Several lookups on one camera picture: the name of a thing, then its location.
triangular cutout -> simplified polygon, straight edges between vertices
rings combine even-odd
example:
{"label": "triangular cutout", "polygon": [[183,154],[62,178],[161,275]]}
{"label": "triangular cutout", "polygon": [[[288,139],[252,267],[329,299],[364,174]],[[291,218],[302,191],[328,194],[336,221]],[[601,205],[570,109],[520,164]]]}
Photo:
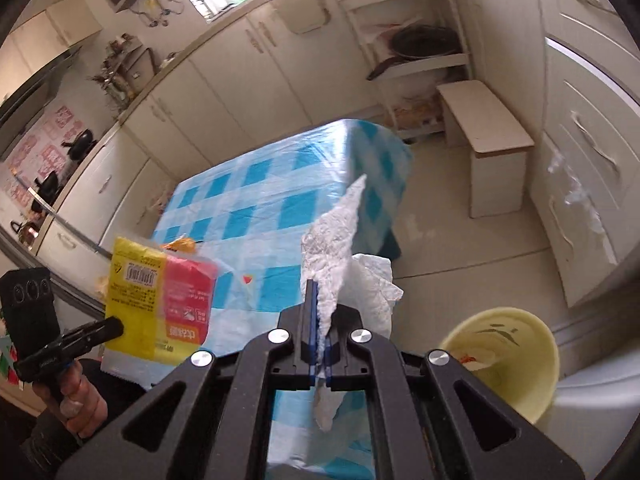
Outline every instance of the triangular cutout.
{"label": "triangular cutout", "polygon": [[158,397],[122,431],[125,440],[150,452],[156,452],[187,385],[178,382]]}
{"label": "triangular cutout", "polygon": [[453,387],[483,451],[492,451],[516,438],[516,429],[468,384],[458,381]]}

range hood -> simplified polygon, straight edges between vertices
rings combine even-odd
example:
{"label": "range hood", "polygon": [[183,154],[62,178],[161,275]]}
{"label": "range hood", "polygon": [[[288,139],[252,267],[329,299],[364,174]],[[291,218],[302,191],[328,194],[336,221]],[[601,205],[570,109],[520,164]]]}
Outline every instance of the range hood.
{"label": "range hood", "polygon": [[38,70],[0,106],[0,160],[37,121],[44,107],[56,96],[63,75],[74,62],[79,48],[63,52]]}

pink floral backsplash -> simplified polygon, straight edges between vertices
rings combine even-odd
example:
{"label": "pink floral backsplash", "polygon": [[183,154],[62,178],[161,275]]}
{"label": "pink floral backsplash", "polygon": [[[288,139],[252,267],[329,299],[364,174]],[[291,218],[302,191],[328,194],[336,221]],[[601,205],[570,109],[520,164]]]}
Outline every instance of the pink floral backsplash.
{"label": "pink floral backsplash", "polygon": [[82,121],[65,104],[56,101],[50,102],[43,116],[2,163],[2,190],[24,211],[30,207],[33,197],[16,182],[11,170],[16,170],[32,186],[36,178],[43,181],[51,171],[60,176],[66,164],[68,150],[61,146],[62,142],[73,141],[85,129]]}

human hand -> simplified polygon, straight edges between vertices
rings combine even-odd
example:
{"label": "human hand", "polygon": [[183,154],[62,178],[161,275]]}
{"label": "human hand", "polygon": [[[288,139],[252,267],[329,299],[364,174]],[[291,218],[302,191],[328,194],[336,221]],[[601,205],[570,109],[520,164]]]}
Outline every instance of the human hand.
{"label": "human hand", "polygon": [[[58,384],[60,392],[65,396],[61,403],[62,412],[67,415],[73,413],[72,417],[66,417],[61,413],[58,402],[44,384],[33,383],[33,392],[44,401],[51,413],[56,415],[71,433],[77,433],[80,438],[92,436],[107,419],[107,403],[95,386],[82,374],[82,365],[78,361],[74,361],[64,371],[58,379]],[[79,407],[77,413],[68,411],[68,401],[73,401]]]}

floor grout line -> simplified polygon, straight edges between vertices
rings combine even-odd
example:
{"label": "floor grout line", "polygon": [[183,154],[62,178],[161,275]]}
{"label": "floor grout line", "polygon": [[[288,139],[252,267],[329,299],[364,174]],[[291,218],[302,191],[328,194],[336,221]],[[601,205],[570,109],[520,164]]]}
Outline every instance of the floor grout line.
{"label": "floor grout line", "polygon": [[551,247],[545,247],[543,249],[537,249],[535,251],[530,251],[529,253],[516,254],[515,256],[507,256],[505,258],[498,258],[497,260],[491,260],[488,262],[482,262],[481,264],[471,264],[468,266],[462,267],[454,267],[453,269],[444,269],[444,270],[434,270],[433,272],[424,272],[421,274],[412,274],[411,276],[403,276],[402,278],[394,277],[394,282],[396,280],[407,280],[409,278],[420,278],[421,276],[433,276],[434,274],[444,274],[445,272],[454,272],[456,270],[464,270],[464,269],[473,269],[474,267],[481,267],[483,265],[497,264],[500,262],[506,262],[507,260],[513,260],[514,258],[521,258],[523,256],[531,256],[532,254],[542,253],[544,251],[550,250]]}

